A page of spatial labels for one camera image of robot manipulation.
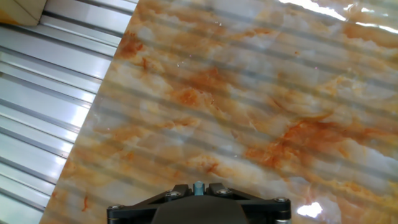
metal panel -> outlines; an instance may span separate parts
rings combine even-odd
[[[69,32],[71,34],[75,34],[90,40],[95,40],[103,44],[108,44],[113,47],[118,47],[121,40],[120,37],[115,37],[111,34],[79,26],[77,24],[73,24],[71,22],[63,21],[46,15],[42,16],[40,24]]]
[[[60,126],[48,123],[39,118],[35,118],[28,114],[22,113],[20,111],[16,111],[14,109],[8,108],[6,106],[0,105],[0,115],[14,121],[17,121],[21,124],[25,124],[39,131],[43,131],[45,133],[51,134],[55,137],[64,139],[68,142],[74,143],[77,138],[77,133],[73,131],[69,131],[65,128],[61,128]]]
[[[68,96],[72,96],[76,99],[83,100],[89,103],[94,101],[95,95],[89,93],[87,91],[81,90],[79,88],[66,85],[61,82],[57,82],[55,80],[51,80],[49,78],[41,77],[40,75],[36,75],[32,72],[28,72],[25,70],[21,70],[12,65],[8,65],[6,63],[0,62],[0,72],[6,73],[16,78],[20,78],[27,82],[34,83],[36,85],[40,85],[42,87],[46,87],[53,91],[57,91],[59,93],[63,93]]]
[[[24,70],[34,72],[38,75],[54,79],[92,93],[97,93],[100,88],[101,81],[97,78],[89,77],[82,73],[74,72],[43,60],[12,52],[7,49],[0,50],[2,50],[2,52],[0,52],[0,61],[6,62],[10,65],[23,68]]]
[[[0,133],[10,135],[31,145],[67,158],[73,144],[42,131],[0,116]]]
[[[0,36],[0,45],[5,48],[100,79],[104,78],[111,63],[111,58],[104,55],[61,43],[56,44],[50,40],[5,27],[0,27]]]
[[[99,43],[94,40],[90,40],[84,37],[80,37],[75,34],[71,34],[62,30],[58,30],[52,27],[47,27],[43,25],[37,25],[35,27],[21,27],[23,29],[30,30],[32,32],[45,35],[57,40],[62,40],[64,42],[83,47],[88,50],[92,50],[107,56],[113,57],[116,52],[116,47],[112,47],[106,44]]]
[[[37,177],[29,175],[23,171],[12,168],[5,164],[0,163],[0,175],[12,179],[22,185],[28,186],[36,191],[42,192],[46,195],[51,195],[54,191],[54,184],[48,183]]]
[[[137,3],[128,2],[124,0],[85,0],[91,4],[97,4],[99,6],[108,6],[113,9],[119,9],[120,11],[128,12],[132,14],[136,10]]]
[[[0,189],[2,189],[4,194],[17,195],[18,199],[21,201],[34,203],[35,207],[43,211],[50,200],[50,196],[22,185],[3,175],[0,175]]]
[[[136,4],[48,0],[37,27],[0,25],[0,223],[39,222]]]
[[[122,35],[130,16],[74,0],[48,0],[44,11]]]
[[[5,223],[38,224],[43,212],[0,194],[0,220]]]
[[[0,99],[53,119],[81,127],[88,109],[0,78]]]
[[[0,133],[0,158],[2,162],[19,164],[22,168],[32,170],[40,178],[56,182],[65,165],[66,159],[46,152],[30,144],[21,142]]]

orange marble veining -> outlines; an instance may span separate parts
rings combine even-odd
[[[293,223],[398,223],[396,24],[383,2],[140,0],[41,223],[197,180],[288,197]]]

marble surface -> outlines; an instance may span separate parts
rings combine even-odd
[[[398,223],[396,6],[140,0],[41,224],[197,180]]]

marble slab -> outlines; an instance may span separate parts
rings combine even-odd
[[[398,223],[397,6],[140,0],[40,223],[197,180]]]

screw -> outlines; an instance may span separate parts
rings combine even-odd
[[[287,202],[289,199],[285,197],[276,197],[274,198],[276,202]]]
[[[217,194],[220,194],[220,195],[226,195],[226,194],[232,193],[232,191],[231,191],[230,189],[228,189],[228,188],[225,188],[225,189],[219,189],[219,190],[217,190],[216,193],[217,193]]]
[[[181,195],[180,192],[169,192],[166,194],[166,197],[178,197],[180,195]]]
[[[109,206],[108,209],[116,210],[116,209],[120,209],[123,207],[124,207],[124,205],[116,204],[116,205]]]

